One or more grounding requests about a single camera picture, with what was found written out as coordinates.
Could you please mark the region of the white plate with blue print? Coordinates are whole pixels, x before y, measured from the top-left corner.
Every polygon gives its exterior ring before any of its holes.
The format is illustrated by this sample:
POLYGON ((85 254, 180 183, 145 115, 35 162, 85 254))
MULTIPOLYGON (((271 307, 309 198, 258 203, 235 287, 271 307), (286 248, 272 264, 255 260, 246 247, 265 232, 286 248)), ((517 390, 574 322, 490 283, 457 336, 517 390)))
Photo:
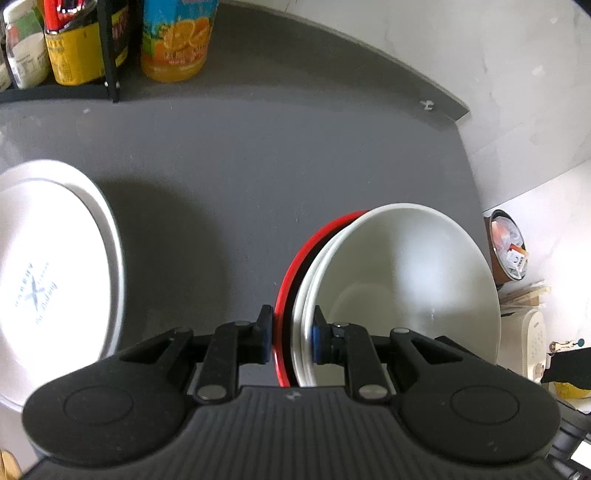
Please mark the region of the white plate with blue print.
POLYGON ((2 173, 2 405, 20 412, 42 385, 112 355, 124 301, 120 235, 100 189, 56 160, 2 173))

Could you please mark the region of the metal bowl with trash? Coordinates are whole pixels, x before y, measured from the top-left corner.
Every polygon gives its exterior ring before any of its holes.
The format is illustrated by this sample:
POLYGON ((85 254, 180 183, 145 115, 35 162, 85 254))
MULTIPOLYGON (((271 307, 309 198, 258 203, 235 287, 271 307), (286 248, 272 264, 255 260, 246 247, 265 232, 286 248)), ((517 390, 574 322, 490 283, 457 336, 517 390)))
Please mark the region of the metal bowl with trash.
POLYGON ((521 230, 503 210, 485 218, 492 272, 496 287, 523 280, 528 270, 529 252, 521 230))

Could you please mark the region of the white appliance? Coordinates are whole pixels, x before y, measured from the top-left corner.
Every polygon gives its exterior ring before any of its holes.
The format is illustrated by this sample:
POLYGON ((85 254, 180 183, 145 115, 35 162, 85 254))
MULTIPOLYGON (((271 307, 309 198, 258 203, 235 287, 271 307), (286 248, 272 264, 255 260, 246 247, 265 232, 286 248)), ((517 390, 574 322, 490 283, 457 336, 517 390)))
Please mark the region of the white appliance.
POLYGON ((539 308, 502 310, 499 365, 540 383, 546 369, 547 352, 546 323, 539 308))

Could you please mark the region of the white jar green lid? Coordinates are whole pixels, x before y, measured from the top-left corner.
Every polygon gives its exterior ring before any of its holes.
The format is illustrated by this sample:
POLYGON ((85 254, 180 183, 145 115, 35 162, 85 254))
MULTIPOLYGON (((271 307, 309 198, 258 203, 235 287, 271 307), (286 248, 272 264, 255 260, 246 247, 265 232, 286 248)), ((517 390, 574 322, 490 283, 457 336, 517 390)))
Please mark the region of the white jar green lid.
POLYGON ((6 54, 18 89, 43 83, 50 73, 44 24, 36 1, 12 1, 3 10, 6 54))

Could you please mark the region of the yellow label sauce bottle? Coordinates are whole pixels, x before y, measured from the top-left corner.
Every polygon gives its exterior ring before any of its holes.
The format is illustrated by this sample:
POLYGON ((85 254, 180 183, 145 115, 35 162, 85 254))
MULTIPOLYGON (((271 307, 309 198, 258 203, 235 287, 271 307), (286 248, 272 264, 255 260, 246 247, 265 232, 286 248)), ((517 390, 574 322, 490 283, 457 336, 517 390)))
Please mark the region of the yellow label sauce bottle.
POLYGON ((100 1, 44 1, 45 40, 55 80, 78 86, 105 73, 99 33, 100 1))

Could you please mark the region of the black metal kitchen rack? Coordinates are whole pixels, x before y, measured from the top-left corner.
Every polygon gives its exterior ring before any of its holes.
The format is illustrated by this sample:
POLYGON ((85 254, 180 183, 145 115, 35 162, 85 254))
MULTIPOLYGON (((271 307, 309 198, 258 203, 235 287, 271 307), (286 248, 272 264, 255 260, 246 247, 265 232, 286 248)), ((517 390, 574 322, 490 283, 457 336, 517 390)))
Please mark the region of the black metal kitchen rack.
MULTIPOLYGON (((78 86, 65 86, 55 80, 49 59, 50 73, 46 80, 29 89, 18 89, 13 79, 6 54, 5 25, 3 10, 12 1, 1 3, 1 102, 19 101, 108 99, 119 101, 120 77, 129 54, 129 30, 133 27, 130 16, 136 12, 133 1, 100 1, 97 8, 99 33, 105 73, 97 80, 78 86)), ((41 18, 43 2, 36 1, 41 18)))

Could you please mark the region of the orange juice bottle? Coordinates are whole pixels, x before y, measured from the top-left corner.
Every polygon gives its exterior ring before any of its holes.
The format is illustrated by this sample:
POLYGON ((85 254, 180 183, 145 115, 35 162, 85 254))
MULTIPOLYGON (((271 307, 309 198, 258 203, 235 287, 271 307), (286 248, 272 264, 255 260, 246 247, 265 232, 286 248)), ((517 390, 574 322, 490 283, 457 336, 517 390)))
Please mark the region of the orange juice bottle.
POLYGON ((142 72, 161 83, 196 75, 207 58, 217 7, 217 0, 145 0, 142 72))

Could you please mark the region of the red bowl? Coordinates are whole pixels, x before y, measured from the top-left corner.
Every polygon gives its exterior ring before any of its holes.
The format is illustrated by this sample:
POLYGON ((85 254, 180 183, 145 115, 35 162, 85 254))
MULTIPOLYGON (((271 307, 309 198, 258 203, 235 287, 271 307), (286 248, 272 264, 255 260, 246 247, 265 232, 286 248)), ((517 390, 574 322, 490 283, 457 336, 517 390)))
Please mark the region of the red bowl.
POLYGON ((290 337, 291 326, 293 326, 293 314, 297 291, 301 287, 305 273, 310 268, 311 263, 321 252, 325 244, 329 242, 339 231, 354 222, 356 219, 367 213, 367 210, 360 210, 339 218, 335 218, 301 246, 294 256, 290 267, 281 281, 279 293, 274 304, 273 315, 273 360, 276 378, 280 387, 297 387, 297 379, 294 374, 294 366, 290 357, 290 337))

